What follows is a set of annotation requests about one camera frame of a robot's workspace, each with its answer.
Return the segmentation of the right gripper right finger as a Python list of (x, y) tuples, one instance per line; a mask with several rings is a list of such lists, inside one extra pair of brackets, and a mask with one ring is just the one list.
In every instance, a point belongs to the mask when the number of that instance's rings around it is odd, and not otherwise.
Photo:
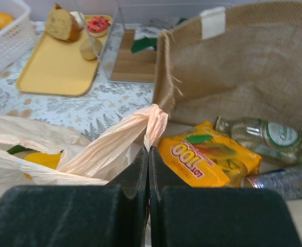
[(193, 188), (149, 151), (153, 246), (301, 246), (282, 197), (252, 188)]

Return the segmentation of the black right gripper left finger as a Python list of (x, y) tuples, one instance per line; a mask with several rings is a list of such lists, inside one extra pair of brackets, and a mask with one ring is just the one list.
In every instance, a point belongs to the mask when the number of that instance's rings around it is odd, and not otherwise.
[(0, 198), (0, 246), (144, 246), (148, 151), (103, 186), (16, 186)]

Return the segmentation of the peach plastic grocery bag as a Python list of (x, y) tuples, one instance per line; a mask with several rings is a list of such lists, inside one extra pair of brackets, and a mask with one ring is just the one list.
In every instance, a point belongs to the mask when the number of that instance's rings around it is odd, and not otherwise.
[[(153, 104), (124, 117), (90, 141), (82, 134), (41, 121), (0, 115), (0, 197), (18, 185), (105, 185), (126, 169), (132, 143), (141, 138), (150, 149), (166, 129), (168, 115)], [(8, 150), (15, 146), (49, 155), (49, 168)]]

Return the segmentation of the orange mango gummy packet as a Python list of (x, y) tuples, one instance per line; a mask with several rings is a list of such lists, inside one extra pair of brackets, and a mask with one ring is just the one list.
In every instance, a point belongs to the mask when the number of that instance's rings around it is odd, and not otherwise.
[(243, 178), (258, 172), (262, 161), (210, 122), (163, 138), (158, 151), (164, 163), (192, 187), (239, 187)]

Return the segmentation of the yellow bell pepper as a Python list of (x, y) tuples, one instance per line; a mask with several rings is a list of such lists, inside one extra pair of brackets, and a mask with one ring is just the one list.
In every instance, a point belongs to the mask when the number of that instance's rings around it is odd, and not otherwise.
[(24, 157), (24, 160), (35, 164), (43, 165), (51, 169), (56, 169), (60, 161), (61, 155), (61, 152), (58, 154), (46, 154), (41, 152), (35, 152), (26, 155)]

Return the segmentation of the green chili pepper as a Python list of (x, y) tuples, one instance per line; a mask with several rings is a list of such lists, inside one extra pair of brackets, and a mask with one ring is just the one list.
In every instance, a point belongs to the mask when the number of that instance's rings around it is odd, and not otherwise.
[(11, 155), (21, 153), (21, 152), (27, 152), (27, 151), (33, 151), (33, 149), (25, 148), (21, 145), (16, 145), (16, 146), (10, 148), (9, 150), (7, 150), (7, 152)]

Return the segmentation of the silver drink can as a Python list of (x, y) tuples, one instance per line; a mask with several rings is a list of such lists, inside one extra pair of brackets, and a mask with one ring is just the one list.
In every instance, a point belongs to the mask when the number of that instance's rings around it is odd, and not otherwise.
[(285, 200), (302, 198), (302, 165), (277, 169), (245, 177), (242, 188), (269, 189)]

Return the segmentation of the clear glass bottle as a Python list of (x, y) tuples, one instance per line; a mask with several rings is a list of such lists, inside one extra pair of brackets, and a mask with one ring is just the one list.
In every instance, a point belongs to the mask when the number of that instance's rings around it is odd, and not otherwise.
[(241, 146), (288, 165), (302, 164), (302, 131), (280, 123), (257, 118), (217, 117), (215, 130)]

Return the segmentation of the brown burlap tote bag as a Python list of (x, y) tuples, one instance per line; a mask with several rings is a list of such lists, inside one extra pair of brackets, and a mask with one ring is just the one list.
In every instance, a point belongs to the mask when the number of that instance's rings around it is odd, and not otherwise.
[(205, 10), (157, 45), (153, 101), (169, 116), (164, 137), (220, 114), (302, 130), (302, 2)]

